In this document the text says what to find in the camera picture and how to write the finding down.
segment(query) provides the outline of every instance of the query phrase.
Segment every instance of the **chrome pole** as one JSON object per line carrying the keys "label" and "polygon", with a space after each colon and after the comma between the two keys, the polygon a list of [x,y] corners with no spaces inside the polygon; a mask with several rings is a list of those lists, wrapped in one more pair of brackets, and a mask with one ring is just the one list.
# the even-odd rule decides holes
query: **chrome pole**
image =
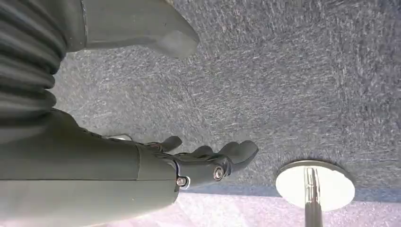
{"label": "chrome pole", "polygon": [[304,169],[305,180],[305,226],[323,227],[322,208],[320,206],[320,184],[317,170]]}

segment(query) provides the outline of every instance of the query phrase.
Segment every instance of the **prosthetic hand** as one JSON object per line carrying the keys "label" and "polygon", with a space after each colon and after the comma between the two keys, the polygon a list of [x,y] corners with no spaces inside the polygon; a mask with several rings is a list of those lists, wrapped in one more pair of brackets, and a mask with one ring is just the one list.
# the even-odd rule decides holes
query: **prosthetic hand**
{"label": "prosthetic hand", "polygon": [[228,143],[171,155],[177,137],[142,144],[80,128],[53,109],[68,51],[145,45],[172,57],[198,36],[163,0],[0,1],[0,225],[86,226],[172,204],[179,191],[245,168],[258,148]]}

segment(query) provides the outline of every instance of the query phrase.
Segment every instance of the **round metal base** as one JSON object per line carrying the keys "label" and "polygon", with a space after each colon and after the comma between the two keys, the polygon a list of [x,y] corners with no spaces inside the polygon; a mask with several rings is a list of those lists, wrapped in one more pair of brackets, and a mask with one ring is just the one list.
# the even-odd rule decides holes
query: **round metal base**
{"label": "round metal base", "polygon": [[277,191],[289,203],[305,208],[305,169],[317,173],[322,211],[344,207],[353,200],[355,187],[345,170],[327,162],[304,160],[282,167],[277,176]]}

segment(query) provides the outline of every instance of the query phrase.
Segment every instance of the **white floor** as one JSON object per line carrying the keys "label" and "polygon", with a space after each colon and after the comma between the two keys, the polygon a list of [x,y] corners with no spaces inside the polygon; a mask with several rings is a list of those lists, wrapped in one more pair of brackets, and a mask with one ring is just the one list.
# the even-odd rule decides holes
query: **white floor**
{"label": "white floor", "polygon": [[[324,214],[325,227],[399,227],[400,203],[353,202]],[[101,227],[303,227],[304,211],[278,197],[181,193],[174,205]]]}

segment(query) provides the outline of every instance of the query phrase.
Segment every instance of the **bolt head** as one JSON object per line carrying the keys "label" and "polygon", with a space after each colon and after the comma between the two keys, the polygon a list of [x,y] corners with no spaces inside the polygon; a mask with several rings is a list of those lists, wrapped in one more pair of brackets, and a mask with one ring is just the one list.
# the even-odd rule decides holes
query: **bolt head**
{"label": "bolt head", "polygon": [[217,167],[214,169],[213,178],[214,178],[216,181],[221,181],[221,179],[223,179],[223,177],[224,177],[224,169],[223,169],[223,167],[217,166]]}
{"label": "bolt head", "polygon": [[185,186],[187,184],[187,179],[185,177],[178,177],[177,178],[177,185],[178,186]]}

